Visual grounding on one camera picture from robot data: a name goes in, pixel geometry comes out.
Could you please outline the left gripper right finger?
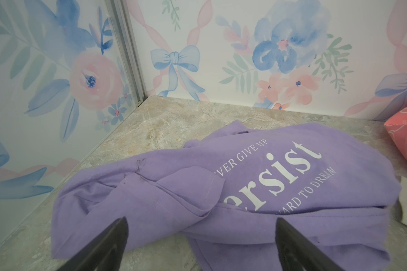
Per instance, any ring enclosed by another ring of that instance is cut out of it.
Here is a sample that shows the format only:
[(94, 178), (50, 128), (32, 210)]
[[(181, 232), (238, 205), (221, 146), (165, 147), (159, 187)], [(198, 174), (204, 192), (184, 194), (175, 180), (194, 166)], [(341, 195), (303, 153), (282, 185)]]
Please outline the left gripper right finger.
[(276, 223), (275, 243), (284, 271), (343, 271), (283, 218)]

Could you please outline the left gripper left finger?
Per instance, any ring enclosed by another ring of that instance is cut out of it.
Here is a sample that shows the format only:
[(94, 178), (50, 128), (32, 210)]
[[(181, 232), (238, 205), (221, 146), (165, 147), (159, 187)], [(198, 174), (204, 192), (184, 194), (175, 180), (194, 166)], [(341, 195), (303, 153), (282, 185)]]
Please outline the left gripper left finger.
[(115, 220), (58, 271), (118, 271), (128, 239), (125, 217)]

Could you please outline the purple printed t-shirt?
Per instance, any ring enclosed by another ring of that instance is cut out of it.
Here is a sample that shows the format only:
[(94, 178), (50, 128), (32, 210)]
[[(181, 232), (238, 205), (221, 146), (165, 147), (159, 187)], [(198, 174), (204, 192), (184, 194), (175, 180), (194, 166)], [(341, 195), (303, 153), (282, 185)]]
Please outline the purple printed t-shirt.
[(235, 121), (181, 149), (79, 171), (54, 202), (52, 257), (125, 217), (128, 250), (181, 233), (205, 271), (278, 271), (283, 218), (344, 270), (381, 271), (400, 190), (391, 162), (347, 133)]

